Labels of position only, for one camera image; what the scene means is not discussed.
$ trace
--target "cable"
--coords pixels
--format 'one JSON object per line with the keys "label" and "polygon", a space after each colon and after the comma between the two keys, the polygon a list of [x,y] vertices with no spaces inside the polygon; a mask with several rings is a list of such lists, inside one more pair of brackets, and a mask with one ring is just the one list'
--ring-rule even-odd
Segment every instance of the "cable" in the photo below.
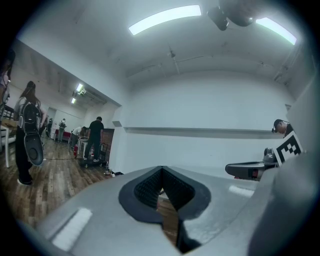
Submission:
{"label": "cable", "polygon": [[177,62],[177,63],[186,62],[186,61],[191,61],[191,60],[198,59],[198,58],[205,58],[205,56],[198,56],[198,57],[193,57],[193,58],[187,58],[187,59],[183,59],[183,60],[178,60],[178,61],[176,61],[176,62]]}
{"label": "cable", "polygon": [[46,158],[44,157],[46,160],[72,160],[72,159],[77,159],[77,157],[73,157],[73,158]]}

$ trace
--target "fire extinguisher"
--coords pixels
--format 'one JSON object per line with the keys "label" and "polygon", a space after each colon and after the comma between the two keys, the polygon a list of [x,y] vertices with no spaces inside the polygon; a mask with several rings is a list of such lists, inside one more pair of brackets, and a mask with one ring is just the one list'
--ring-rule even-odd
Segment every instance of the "fire extinguisher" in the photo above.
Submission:
{"label": "fire extinguisher", "polygon": [[77,152],[78,152],[78,145],[77,145],[77,144],[75,144],[75,145],[74,145],[74,148],[73,148],[73,155],[74,155],[74,158],[76,158],[76,157],[77,157]]}

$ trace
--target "table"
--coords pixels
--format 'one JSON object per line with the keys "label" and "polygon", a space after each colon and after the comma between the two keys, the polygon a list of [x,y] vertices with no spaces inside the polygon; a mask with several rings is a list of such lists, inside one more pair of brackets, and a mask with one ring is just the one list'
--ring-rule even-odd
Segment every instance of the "table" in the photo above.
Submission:
{"label": "table", "polygon": [[5,140],[4,140],[4,148],[5,148],[5,165],[7,168],[10,167],[9,165],[9,143],[16,141],[16,137],[11,137],[9,138],[9,133],[10,133],[10,129],[6,126],[1,125],[1,131],[5,131]]}
{"label": "table", "polygon": [[88,141],[82,141],[81,139],[78,139],[78,152],[77,154],[80,155],[80,149],[83,145],[83,154],[82,154],[82,158],[85,157],[85,151],[86,151],[86,147],[88,145]]}
{"label": "table", "polygon": [[[56,136],[59,134],[59,129],[56,129],[55,130],[55,133],[54,133],[54,141],[56,140]],[[70,141],[71,141],[71,132],[68,132],[68,131],[64,131],[63,132],[63,136],[62,136],[62,139],[64,139],[64,137],[68,137],[68,144],[70,144]]]}

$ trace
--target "ceiling light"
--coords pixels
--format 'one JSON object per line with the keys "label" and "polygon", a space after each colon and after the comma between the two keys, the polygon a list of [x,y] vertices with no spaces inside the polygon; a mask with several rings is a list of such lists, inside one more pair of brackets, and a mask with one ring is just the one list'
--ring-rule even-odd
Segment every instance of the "ceiling light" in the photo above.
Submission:
{"label": "ceiling light", "polygon": [[81,83],[79,83],[79,84],[78,84],[78,87],[76,88],[76,90],[77,90],[78,92],[80,92],[82,87],[83,87],[83,85],[82,85]]}
{"label": "ceiling light", "polygon": [[274,22],[273,20],[265,17],[265,18],[257,19],[255,22],[276,32],[280,36],[287,39],[291,44],[293,45],[296,44],[297,38],[293,34],[291,34],[288,30],[286,30],[284,27],[280,26],[278,23]]}
{"label": "ceiling light", "polygon": [[192,16],[201,16],[199,5],[182,6],[156,13],[132,25],[129,30],[133,35],[136,35],[155,25]]}

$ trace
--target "man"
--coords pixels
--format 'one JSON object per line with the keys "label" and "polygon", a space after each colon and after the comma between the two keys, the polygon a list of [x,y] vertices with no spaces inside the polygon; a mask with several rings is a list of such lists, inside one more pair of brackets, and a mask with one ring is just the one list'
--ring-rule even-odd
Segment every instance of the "man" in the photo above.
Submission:
{"label": "man", "polygon": [[62,142],[64,137],[64,131],[66,128],[66,119],[62,119],[61,123],[59,123],[59,133],[58,133],[58,142]]}
{"label": "man", "polygon": [[80,136],[81,133],[85,131],[86,127],[77,127],[75,128],[72,133],[71,133],[71,148],[74,149],[76,143],[78,142],[78,137]]}
{"label": "man", "polygon": [[102,142],[102,133],[104,132],[104,125],[101,121],[102,121],[101,116],[98,116],[96,118],[96,120],[90,124],[89,132],[88,132],[89,140],[88,140],[88,144],[86,145],[83,160],[88,159],[89,151],[90,151],[92,145],[94,145],[94,159],[93,159],[93,161],[99,162],[99,160],[98,160],[99,146]]}
{"label": "man", "polygon": [[284,138],[291,133],[294,129],[292,128],[289,122],[283,121],[281,119],[277,119],[273,123],[272,132],[284,134]]}
{"label": "man", "polygon": [[52,122],[53,122],[53,120],[52,120],[52,118],[50,118],[50,119],[49,119],[49,123],[48,123],[48,125],[47,125],[47,127],[46,127],[46,135],[47,135],[49,138],[50,138],[50,136],[51,136]]}

